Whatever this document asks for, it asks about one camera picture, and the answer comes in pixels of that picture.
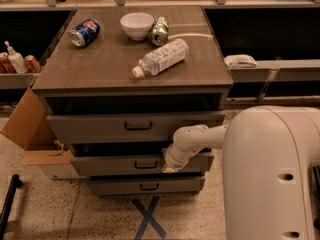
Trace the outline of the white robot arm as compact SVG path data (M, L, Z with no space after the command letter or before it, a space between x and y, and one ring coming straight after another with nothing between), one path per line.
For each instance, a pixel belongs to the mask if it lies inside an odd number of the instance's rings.
M319 109L257 106L227 125L181 127L163 171L205 148L222 151L227 240L316 240L308 173L320 161Z

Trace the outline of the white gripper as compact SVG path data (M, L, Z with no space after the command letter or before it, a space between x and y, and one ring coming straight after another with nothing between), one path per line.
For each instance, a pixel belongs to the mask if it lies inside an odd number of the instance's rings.
M167 148L162 149L164 157L164 173L176 173L182 170L194 156L192 151L183 151L175 144L170 144Z

